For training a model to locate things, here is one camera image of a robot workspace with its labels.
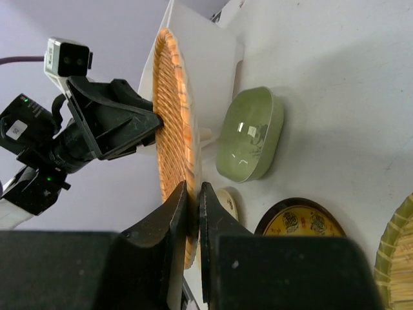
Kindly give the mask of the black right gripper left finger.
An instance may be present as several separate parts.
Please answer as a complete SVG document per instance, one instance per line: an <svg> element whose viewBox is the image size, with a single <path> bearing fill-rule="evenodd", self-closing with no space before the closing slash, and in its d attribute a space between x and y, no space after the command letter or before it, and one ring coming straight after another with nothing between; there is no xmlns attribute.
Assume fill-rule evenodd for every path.
<svg viewBox="0 0 413 310"><path fill-rule="evenodd" d="M180 309L186 183L122 233L3 231L2 309Z"/></svg>

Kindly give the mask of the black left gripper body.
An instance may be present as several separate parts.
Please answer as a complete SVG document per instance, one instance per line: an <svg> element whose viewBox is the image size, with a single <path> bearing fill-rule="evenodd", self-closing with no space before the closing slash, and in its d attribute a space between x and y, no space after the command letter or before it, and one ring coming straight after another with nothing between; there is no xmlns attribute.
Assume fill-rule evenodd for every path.
<svg viewBox="0 0 413 310"><path fill-rule="evenodd" d="M49 111L20 94L1 113L1 147L48 181L63 181L94 159L75 120L62 127L65 101L58 95Z"/></svg>

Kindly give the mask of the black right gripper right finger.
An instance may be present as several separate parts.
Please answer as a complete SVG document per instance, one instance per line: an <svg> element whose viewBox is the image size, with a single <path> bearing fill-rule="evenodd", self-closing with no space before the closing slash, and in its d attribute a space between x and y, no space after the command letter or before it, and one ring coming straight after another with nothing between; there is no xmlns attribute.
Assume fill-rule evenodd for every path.
<svg viewBox="0 0 413 310"><path fill-rule="evenodd" d="M202 297L209 309L382 309L367 259L349 238L260 236L199 193Z"/></svg>

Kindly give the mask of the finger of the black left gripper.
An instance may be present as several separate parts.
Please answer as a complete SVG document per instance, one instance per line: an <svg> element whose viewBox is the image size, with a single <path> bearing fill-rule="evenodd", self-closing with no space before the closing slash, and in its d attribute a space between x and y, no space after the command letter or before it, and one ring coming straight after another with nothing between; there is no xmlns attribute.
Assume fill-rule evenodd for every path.
<svg viewBox="0 0 413 310"><path fill-rule="evenodd" d="M163 126L162 119L154 113L111 112L98 115L93 131L99 160L118 157L141 141L156 129Z"/></svg>
<svg viewBox="0 0 413 310"><path fill-rule="evenodd" d="M70 76L68 107L88 136L149 136L154 132L152 103L124 79L91 82Z"/></svg>

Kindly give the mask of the round orange woven plate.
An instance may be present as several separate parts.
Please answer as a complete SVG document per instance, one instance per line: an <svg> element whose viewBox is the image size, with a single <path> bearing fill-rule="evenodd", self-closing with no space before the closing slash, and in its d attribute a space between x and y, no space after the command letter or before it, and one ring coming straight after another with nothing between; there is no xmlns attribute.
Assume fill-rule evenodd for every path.
<svg viewBox="0 0 413 310"><path fill-rule="evenodd" d="M188 215L184 268L191 268L198 239L197 195L199 192L199 155L192 94L184 57L178 40L168 28L156 37L152 66L153 111L163 126L156 130L156 152L161 199L166 201L176 186L186 182Z"/></svg>

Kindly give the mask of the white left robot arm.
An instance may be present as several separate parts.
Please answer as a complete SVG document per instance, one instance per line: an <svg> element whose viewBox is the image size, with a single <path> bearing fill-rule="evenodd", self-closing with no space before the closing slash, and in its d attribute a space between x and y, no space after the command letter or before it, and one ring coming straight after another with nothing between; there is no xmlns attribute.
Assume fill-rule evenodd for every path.
<svg viewBox="0 0 413 310"><path fill-rule="evenodd" d="M13 229L51 207L66 181L93 160L114 160L153 144L163 120L124 79L66 81L51 109L24 94L1 113L1 146L23 164L1 193L1 228Z"/></svg>

